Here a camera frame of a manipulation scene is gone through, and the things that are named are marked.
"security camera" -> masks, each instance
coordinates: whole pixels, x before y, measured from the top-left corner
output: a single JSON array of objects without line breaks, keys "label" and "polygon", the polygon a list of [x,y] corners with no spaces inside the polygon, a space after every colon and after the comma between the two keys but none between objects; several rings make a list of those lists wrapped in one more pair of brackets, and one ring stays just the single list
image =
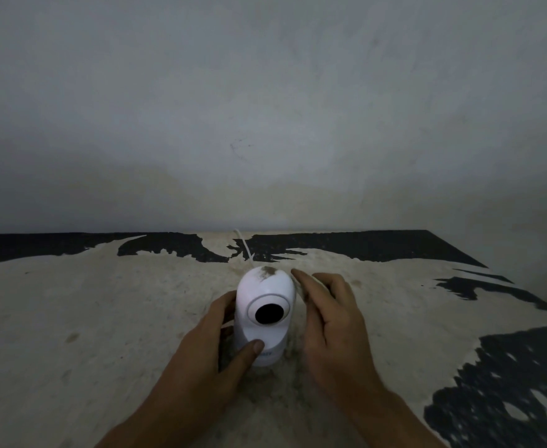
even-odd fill
[{"label": "security camera", "polygon": [[265,343],[253,366],[270,366],[284,353],[296,300],[292,278],[274,267],[257,267],[240,280],[236,292],[234,347],[254,339]]}]

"camera lens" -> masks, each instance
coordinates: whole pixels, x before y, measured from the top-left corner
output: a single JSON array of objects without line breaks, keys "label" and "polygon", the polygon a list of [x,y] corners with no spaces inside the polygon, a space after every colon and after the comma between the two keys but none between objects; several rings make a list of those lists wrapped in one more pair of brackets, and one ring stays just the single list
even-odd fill
[{"label": "camera lens", "polygon": [[255,319],[259,324],[275,324],[284,317],[284,309],[275,303],[263,305],[255,313]]}]

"wall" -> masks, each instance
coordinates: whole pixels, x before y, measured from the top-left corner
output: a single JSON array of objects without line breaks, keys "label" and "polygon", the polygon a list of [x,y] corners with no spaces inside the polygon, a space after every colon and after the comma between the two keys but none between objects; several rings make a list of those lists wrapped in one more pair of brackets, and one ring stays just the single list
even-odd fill
[{"label": "wall", "polygon": [[427,228],[547,298],[547,0],[0,0],[0,232]]}]

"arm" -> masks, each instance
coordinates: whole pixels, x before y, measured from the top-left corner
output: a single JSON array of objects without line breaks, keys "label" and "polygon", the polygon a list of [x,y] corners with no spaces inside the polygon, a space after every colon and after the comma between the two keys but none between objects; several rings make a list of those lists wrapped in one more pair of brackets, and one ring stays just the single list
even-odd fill
[{"label": "arm", "polygon": [[182,339],[143,404],[95,448],[180,447],[218,418],[264,346],[261,340],[248,343],[218,372],[220,330],[233,318],[235,297],[236,292],[228,292],[211,304],[201,322]]},{"label": "arm", "polygon": [[304,353],[315,382],[350,418],[371,447],[444,445],[377,374],[367,328],[350,285],[341,275],[298,270],[307,304]]}]

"table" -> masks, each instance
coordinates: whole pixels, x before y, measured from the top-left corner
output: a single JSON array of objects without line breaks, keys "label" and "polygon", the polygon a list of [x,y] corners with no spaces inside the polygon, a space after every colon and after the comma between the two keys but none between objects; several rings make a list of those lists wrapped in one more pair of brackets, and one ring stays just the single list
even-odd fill
[{"label": "table", "polygon": [[[428,231],[246,233],[257,265],[334,271],[384,382],[452,447],[547,446],[547,304]],[[234,233],[0,235],[0,447],[92,446],[250,268]],[[305,370],[251,370],[196,446],[362,446]]]}]

